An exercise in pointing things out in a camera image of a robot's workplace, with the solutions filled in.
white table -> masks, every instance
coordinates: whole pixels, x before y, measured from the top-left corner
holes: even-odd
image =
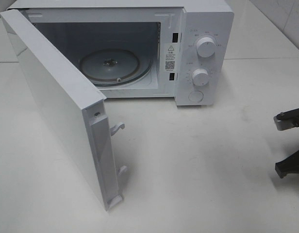
[[[299,50],[249,0],[227,0],[235,18],[225,59],[298,58]],[[0,62],[16,62],[0,20]]]
[[[18,64],[0,64],[0,232],[299,233],[299,175],[274,163],[299,129],[299,58],[227,60],[210,107],[107,100],[125,200],[105,212],[38,114]]]

glass turntable plate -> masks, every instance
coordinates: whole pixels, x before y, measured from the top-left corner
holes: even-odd
[[[103,49],[80,60],[80,71],[96,86],[115,86],[142,78],[151,58],[125,49]]]

qr code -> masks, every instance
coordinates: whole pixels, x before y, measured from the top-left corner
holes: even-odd
[[[174,69],[175,61],[166,62],[166,69]]]

round button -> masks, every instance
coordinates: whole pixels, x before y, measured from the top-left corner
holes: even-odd
[[[216,42],[211,37],[205,36],[197,41],[196,47],[200,57],[210,57],[215,53]]]
[[[192,73],[193,84],[196,86],[203,86],[209,82],[209,74],[205,69],[196,69]]]
[[[201,91],[192,91],[188,98],[192,102],[200,102],[203,99],[203,93]]]

white knob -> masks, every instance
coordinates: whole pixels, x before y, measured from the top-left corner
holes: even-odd
[[[193,84],[196,86],[203,86],[209,82],[209,74],[205,69],[196,69],[192,73]]]
[[[211,37],[205,36],[196,43],[197,53],[200,57],[210,57],[216,49],[216,42]]]

